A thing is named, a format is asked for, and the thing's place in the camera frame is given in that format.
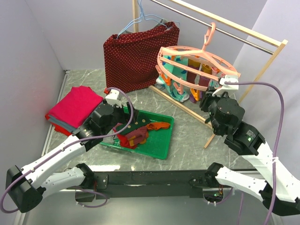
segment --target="gray marble surface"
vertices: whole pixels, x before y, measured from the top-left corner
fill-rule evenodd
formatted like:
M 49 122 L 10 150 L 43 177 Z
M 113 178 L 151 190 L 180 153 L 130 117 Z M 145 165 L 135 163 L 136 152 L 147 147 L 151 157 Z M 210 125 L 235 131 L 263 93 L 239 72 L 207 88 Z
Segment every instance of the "gray marble surface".
M 70 92 L 73 86 L 80 85 L 89 86 L 97 94 L 104 97 L 103 90 L 106 87 L 104 70 L 70 71 L 62 98 Z M 92 166 L 93 170 L 98 171 L 195 170 L 207 169 L 213 162 L 221 163 L 231 169 L 252 169 L 251 164 L 223 144 L 224 138 L 220 136 L 216 136 L 208 148 L 204 149 L 203 147 L 212 131 L 152 90 L 133 91 L 128 93 L 128 96 L 136 109 L 174 117 L 174 127 L 167 159 L 161 160 L 133 154 L 99 144 L 90 151 L 71 160 L 60 171 L 68 167 L 72 168 L 78 163 L 86 163 Z M 201 112 L 199 104 L 186 101 L 184 105 L 203 117 L 207 117 L 205 113 Z M 49 151 L 65 139 L 66 136 L 63 134 L 54 132 Z

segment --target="gray wall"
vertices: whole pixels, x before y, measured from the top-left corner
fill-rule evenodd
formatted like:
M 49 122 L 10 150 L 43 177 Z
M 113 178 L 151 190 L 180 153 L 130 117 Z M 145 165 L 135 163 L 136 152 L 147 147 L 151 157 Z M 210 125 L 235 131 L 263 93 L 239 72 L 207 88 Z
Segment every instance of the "gray wall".
M 118 33 L 132 20 L 131 0 L 26 0 L 33 14 L 43 27 L 64 69 L 104 68 L 103 43 Z M 210 23 L 208 18 L 191 10 L 161 0 L 174 8 Z M 252 28 L 266 0 L 186 0 L 195 6 Z M 156 14 L 168 20 L 180 21 L 180 45 L 201 48 L 207 28 L 149 0 L 143 0 L 146 14 Z M 153 21 L 140 23 L 141 31 L 155 25 Z M 229 28 L 227 31 L 237 33 Z M 212 45 L 207 48 L 233 63 L 242 43 L 216 33 Z
M 261 81 L 276 85 L 285 100 L 285 117 L 278 147 L 278 156 L 292 174 L 300 179 L 299 167 L 299 1 L 268 0 L 253 29 L 277 40 L 289 42 L 266 71 Z M 241 81 L 253 80 L 268 56 L 248 46 L 243 46 L 235 66 L 241 72 Z M 277 93 L 268 87 L 254 87 L 242 102 L 245 119 L 256 126 L 273 148 L 278 128 L 280 101 Z M 300 216 L 285 217 L 288 225 L 299 224 Z
M 113 198 L 98 209 L 76 205 L 74 192 L 69 192 L 46 198 L 25 221 L 27 225 L 234 225 L 239 208 L 239 192 L 217 207 L 183 196 Z M 266 211 L 259 200 L 245 194 L 240 225 L 262 225 Z
M 49 127 L 44 115 L 57 99 L 63 70 L 24 0 L 0 7 L 0 192 L 6 171 L 40 157 Z M 5 207 L 14 209 L 9 199 Z M 0 213 L 0 224 L 15 214 Z

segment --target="polka dot cloth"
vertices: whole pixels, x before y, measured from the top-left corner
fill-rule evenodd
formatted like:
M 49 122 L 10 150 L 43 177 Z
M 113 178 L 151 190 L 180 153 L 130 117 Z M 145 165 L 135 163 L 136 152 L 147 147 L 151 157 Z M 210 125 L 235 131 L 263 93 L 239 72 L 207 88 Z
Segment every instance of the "polka dot cloth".
M 124 92 L 147 88 L 158 77 L 160 47 L 177 45 L 179 28 L 173 22 L 148 31 L 110 36 L 103 44 L 106 86 Z

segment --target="clothing rack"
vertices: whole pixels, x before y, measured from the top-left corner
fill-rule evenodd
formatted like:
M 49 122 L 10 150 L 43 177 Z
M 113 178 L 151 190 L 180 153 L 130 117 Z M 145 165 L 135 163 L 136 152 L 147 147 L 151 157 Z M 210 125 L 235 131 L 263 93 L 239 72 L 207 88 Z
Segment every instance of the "clothing rack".
M 132 0 L 133 19 L 136 19 L 136 18 L 139 17 L 139 12 L 138 12 L 139 10 L 138 10 L 138 4 L 137 4 L 137 1 L 138 1 L 138 0 Z M 183 13 L 183 12 L 177 10 L 177 9 L 174 9 L 174 8 L 168 6 L 168 5 L 164 4 L 164 3 L 161 3 L 161 2 L 159 2 L 159 1 L 157 1 L 157 0 L 150 0 L 150 1 L 156 3 L 156 4 L 160 5 L 160 6 L 163 6 L 163 7 L 167 8 L 167 9 L 173 11 L 173 12 L 176 12 L 176 13 L 182 15 L 182 16 L 185 16 L 185 17 L 187 17 L 187 18 L 189 18 L 189 19 L 191 19 L 191 20 L 194 20 L 194 21 L 196 21 L 196 22 L 198 22 L 198 23 L 201 23 L 201 24 L 203 24 L 203 25 L 205 25 L 205 26 L 207 26 L 207 27 L 211 27 L 211 25 L 210 25 L 209 23 L 206 23 L 206 22 L 204 22 L 204 21 L 201 21 L 201 20 L 199 20 L 199 19 L 196 19 L 196 18 L 194 18 L 194 17 L 192 17 L 192 16 L 190 16 L 190 15 L 188 15 L 188 14 L 186 14 L 186 13 Z M 245 44 L 247 44 L 247 45 L 249 45 L 249 46 L 252 46 L 252 47 L 254 47 L 254 48 L 256 48 L 256 49 L 258 49 L 258 50 L 260 50 L 260 51 L 263 51 L 263 52 L 268 53 L 268 54 L 271 55 L 271 57 L 269 58 L 269 60 L 268 60 L 268 61 L 266 62 L 266 64 L 262 67 L 262 69 L 260 70 L 260 72 L 258 73 L 258 75 L 256 76 L 256 78 L 254 79 L 254 81 L 258 81 L 258 80 L 262 77 L 262 75 L 264 74 L 264 72 L 268 69 L 268 67 L 272 64 L 272 62 L 274 61 L 274 59 L 279 55 L 279 53 L 282 51 L 282 49 L 285 47 L 285 45 L 286 45 L 287 42 L 288 42 L 288 41 L 285 40 L 285 39 L 284 39 L 283 41 L 281 41 L 281 42 L 280 42 L 280 41 L 277 41 L 277 40 L 272 39 L 272 38 L 270 38 L 270 37 L 268 37 L 268 36 L 265 36 L 265 35 L 263 35 L 263 34 L 261 34 L 261 33 L 258 33 L 258 32 L 254 31 L 254 30 L 251 30 L 251 29 L 249 29 L 249 28 L 247 28 L 247 27 L 241 26 L 241 25 L 239 25 L 239 24 L 237 24 L 237 23 L 234 23 L 234 22 L 229 21 L 229 20 L 227 20 L 227 19 L 225 19 L 225 18 L 222 18 L 222 17 L 220 17 L 220 16 L 218 16 L 218 15 L 216 15 L 216 14 L 210 13 L 210 12 L 208 12 L 208 11 L 205 11 L 204 9 L 201 9 L 201 8 L 196 7 L 196 6 L 194 6 L 194 5 L 191 5 L 191 4 L 187 3 L 187 2 L 184 2 L 184 1 L 182 1 L 182 0 L 169 0 L 169 1 L 170 1 L 170 2 L 173 2 L 173 3 L 176 3 L 176 4 L 178 4 L 178 5 L 182 6 L 182 7 L 185 7 L 185 8 L 188 8 L 188 9 L 190 9 L 190 10 L 193 10 L 193 11 L 195 11 L 195 12 L 197 12 L 197 13 L 203 15 L 203 16 L 206 16 L 206 17 L 208 17 L 208 18 L 210 18 L 210 19 L 212 19 L 212 20 L 215 20 L 215 21 L 217 21 L 217 22 L 223 23 L 223 24 L 225 24 L 225 25 L 227 25 L 227 26 L 229 26 L 229 27 L 231 27 L 231 28 L 234 28 L 234 29 L 236 29 L 236 30 L 238 30 L 238 31 L 240 31 L 240 32 L 242 32 L 242 33 L 248 34 L 248 35 L 250 35 L 250 36 L 252 36 L 252 37 L 254 37 L 254 38 L 256 38 L 256 39 L 258 39 L 258 40 L 260 40 L 260 41 L 263 41 L 263 42 L 265 42 L 265 43 L 267 43 L 267 44 L 269 44 L 269 45 L 271 45 L 271 46 L 276 47 L 275 51 L 270 51 L 270 50 L 265 49 L 265 48 L 263 48 L 263 47 L 261 47 L 261 46 L 255 44 L 255 43 L 252 43 L 252 42 L 247 41 L 247 40 L 244 40 L 244 39 L 242 39 L 242 38 L 240 38 L 240 37 L 238 37 L 238 36 L 236 36 L 236 35 L 234 35 L 234 34 L 231 34 L 231 33 L 227 32 L 227 31 L 224 31 L 224 30 L 222 30 L 222 29 L 216 28 L 216 31 L 218 31 L 218 32 L 220 32 L 220 33 L 223 33 L 223 34 L 225 34 L 225 35 L 227 35 L 227 36 L 229 36 L 229 37 L 231 37 L 231 38 L 234 38 L 234 39 L 236 39 L 236 40 L 238 40 L 238 41 L 241 41 L 241 42 L 243 42 L 243 43 L 245 43 Z M 138 29 L 138 23 L 135 23 L 135 24 L 134 24 L 134 32 L 138 32 L 138 31 L 139 31 L 139 29 Z M 242 102 L 242 100 L 243 100 L 243 99 L 246 97 L 246 95 L 252 90 L 252 88 L 253 88 L 253 85 L 250 85 L 250 86 L 246 89 L 246 91 L 245 91 L 245 92 L 243 93 L 243 95 L 240 97 L 239 103 Z M 206 147 L 209 145 L 209 143 L 212 141 L 213 137 L 214 137 L 214 134 L 209 138 L 208 142 L 207 142 L 206 145 L 204 146 L 205 148 L 206 148 Z

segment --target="orange sock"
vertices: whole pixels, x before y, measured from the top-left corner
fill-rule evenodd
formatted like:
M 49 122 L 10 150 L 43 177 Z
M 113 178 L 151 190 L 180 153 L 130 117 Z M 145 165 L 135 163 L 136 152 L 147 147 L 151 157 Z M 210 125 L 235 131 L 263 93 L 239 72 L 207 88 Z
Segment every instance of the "orange sock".
M 168 129 L 170 124 L 166 122 L 154 122 L 147 124 L 146 127 L 148 130 Z

